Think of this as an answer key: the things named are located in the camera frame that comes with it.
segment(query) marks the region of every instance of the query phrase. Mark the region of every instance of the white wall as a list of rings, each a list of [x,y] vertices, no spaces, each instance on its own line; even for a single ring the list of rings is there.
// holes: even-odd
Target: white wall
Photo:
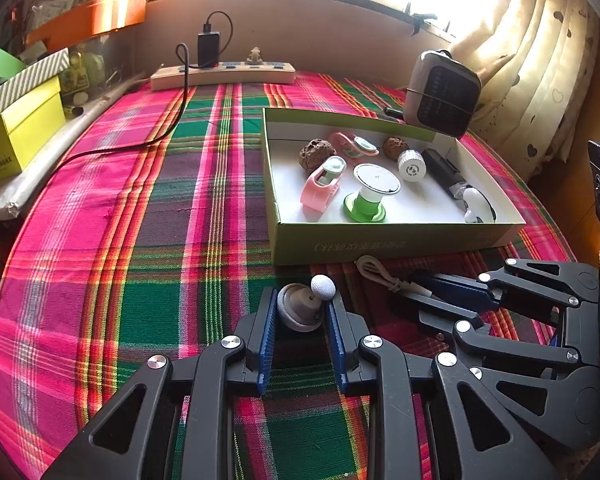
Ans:
[[[161,63],[180,64],[176,44],[189,45],[196,62],[196,38],[212,10],[234,22],[234,38],[221,60],[243,60],[254,46],[264,60],[291,63],[296,70],[347,76],[392,87],[408,84],[417,56],[446,48],[448,41],[380,12],[334,0],[155,0],[138,25],[136,60],[153,73]],[[216,14],[213,30],[221,46],[229,36],[226,18]]]

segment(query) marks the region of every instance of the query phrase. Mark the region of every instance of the beige curtain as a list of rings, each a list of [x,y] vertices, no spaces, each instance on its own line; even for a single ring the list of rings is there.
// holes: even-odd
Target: beige curtain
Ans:
[[[586,0],[492,0],[450,48],[482,80],[470,130],[524,180],[566,161],[597,49]]]

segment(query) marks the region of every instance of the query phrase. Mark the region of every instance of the pink tape dispenser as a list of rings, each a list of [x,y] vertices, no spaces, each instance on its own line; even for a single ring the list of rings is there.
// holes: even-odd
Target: pink tape dispenser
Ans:
[[[304,183],[300,202],[321,213],[327,209],[340,188],[340,177],[347,169],[341,156],[330,156]]]
[[[352,166],[365,162],[365,155],[375,156],[378,154],[378,149],[371,142],[353,134],[336,132],[329,136],[329,142],[338,154],[342,155]]]

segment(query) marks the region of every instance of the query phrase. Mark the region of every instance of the wall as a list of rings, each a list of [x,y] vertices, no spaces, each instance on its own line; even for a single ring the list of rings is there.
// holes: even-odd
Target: wall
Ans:
[[[348,76],[367,83],[406,86],[417,56],[448,41],[374,10],[334,0],[156,0],[147,4],[138,27],[137,60],[145,73],[161,63],[180,64],[176,44],[189,45],[196,62],[196,37],[212,10],[224,10],[234,22],[234,38],[221,60],[246,59],[254,46],[264,60],[285,61],[296,70]],[[215,15],[221,45],[227,20]]]
[[[600,141],[600,44],[569,160],[566,164],[557,159],[545,164],[542,173],[529,183],[566,236],[576,257],[598,266],[600,224],[587,155],[589,139]]]

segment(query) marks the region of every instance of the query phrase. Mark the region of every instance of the power adapter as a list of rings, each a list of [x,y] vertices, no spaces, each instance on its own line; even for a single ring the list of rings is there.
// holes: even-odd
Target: power adapter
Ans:
[[[211,31],[211,23],[202,25],[198,34],[198,67],[211,68],[218,65],[220,57],[220,33]]]

